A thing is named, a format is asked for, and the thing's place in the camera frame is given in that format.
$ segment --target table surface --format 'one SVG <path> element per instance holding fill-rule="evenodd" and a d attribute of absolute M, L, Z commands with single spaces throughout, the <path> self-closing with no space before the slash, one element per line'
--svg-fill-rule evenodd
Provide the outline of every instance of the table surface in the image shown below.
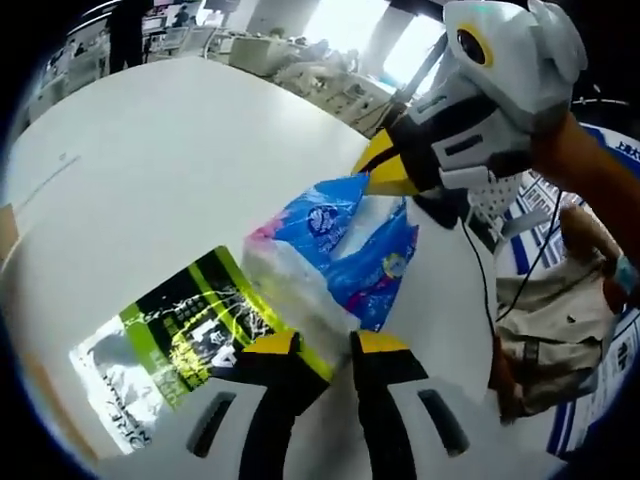
<path fill-rule="evenodd" d="M 118 451 L 69 351 L 215 246 L 239 260 L 246 234 L 306 187 L 348 173 L 366 144 L 295 95 L 200 58 L 101 79 L 18 139 L 0 190 L 22 236 L 2 279 L 7 321 L 99 456 Z M 413 205 L 410 219 L 418 249 L 385 328 L 429 374 L 480 402 L 492 352 L 476 258 L 459 227 L 444 230 Z M 493 257 L 474 242 L 495 309 Z M 344 478 L 370 477 L 349 371 L 293 435 L 287 477 L 325 463 Z"/>

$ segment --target window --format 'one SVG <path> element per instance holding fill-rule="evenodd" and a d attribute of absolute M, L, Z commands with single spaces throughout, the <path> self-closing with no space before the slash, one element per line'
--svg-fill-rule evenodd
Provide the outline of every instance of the window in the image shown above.
<path fill-rule="evenodd" d="M 437 20 L 425 15 L 415 17 L 384 62 L 385 74 L 402 86 L 409 83 L 444 31 L 444 25 Z M 420 84 L 417 93 L 424 93 L 431 87 L 436 69 L 437 65 Z"/>
<path fill-rule="evenodd" d="M 387 6 L 385 0 L 321 0 L 304 36 L 311 43 L 326 38 L 340 52 L 362 53 Z"/>

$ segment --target beige cloth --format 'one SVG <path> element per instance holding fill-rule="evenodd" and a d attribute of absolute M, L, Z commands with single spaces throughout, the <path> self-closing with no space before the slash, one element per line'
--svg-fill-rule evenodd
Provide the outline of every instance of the beige cloth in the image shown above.
<path fill-rule="evenodd" d="M 500 312 L 522 278 L 497 281 Z M 530 280 L 516 308 L 496 325 L 503 351 L 515 361 L 523 406 L 532 415 L 579 394 L 611 342 L 616 315 L 602 291 L 596 262 L 566 260 Z"/>

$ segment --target desk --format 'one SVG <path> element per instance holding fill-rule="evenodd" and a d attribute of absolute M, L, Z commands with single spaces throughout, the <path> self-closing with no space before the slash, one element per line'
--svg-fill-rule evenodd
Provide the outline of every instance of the desk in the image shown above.
<path fill-rule="evenodd" d="M 16 206 L 22 235 L 3 272 L 3 306 L 14 344 L 46 366 L 98 455 L 116 454 L 116 446 L 69 351 L 216 245 L 239 259 L 245 235 L 309 185 L 348 172 L 366 144 L 295 95 L 201 58 L 103 78 L 18 139 L 0 190 Z M 421 228 L 418 253 L 388 329 L 430 374 L 480 401 L 491 338 L 473 251 L 459 230 L 441 229 L 413 207 L 410 215 Z M 493 258 L 477 244 L 493 278 Z M 296 424 L 287 469 L 300 476 L 290 478 L 307 478 L 304 469 L 336 451 L 348 463 L 341 471 L 368 471 L 355 405 L 350 373 L 342 372 Z"/>

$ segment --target blue and white banner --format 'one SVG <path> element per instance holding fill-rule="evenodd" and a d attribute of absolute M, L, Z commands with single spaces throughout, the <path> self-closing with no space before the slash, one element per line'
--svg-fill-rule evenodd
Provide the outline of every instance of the blue and white banner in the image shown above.
<path fill-rule="evenodd" d="M 584 126 L 603 147 L 608 148 L 623 165 L 640 178 L 640 142 L 611 130 Z M 534 209 L 542 209 L 551 216 L 557 195 L 558 189 L 554 185 L 534 172 L 525 173 L 518 199 L 506 213 L 505 218 L 515 218 Z M 563 193 L 561 205 L 568 203 L 581 205 L 587 211 L 591 210 L 579 196 Z M 536 269 L 549 268 L 564 259 L 565 248 L 559 222 L 556 220 L 553 225 L 547 223 L 536 227 L 512 240 L 511 246 L 518 274 L 526 274 L 529 271 L 549 228 L 552 231 L 551 240 Z M 562 454 L 575 450 L 582 444 L 587 433 L 611 405 L 639 348 L 640 312 L 628 310 L 621 315 L 611 347 L 598 367 L 596 391 L 556 408 L 555 418 L 546 440 L 546 449 L 549 453 Z"/>

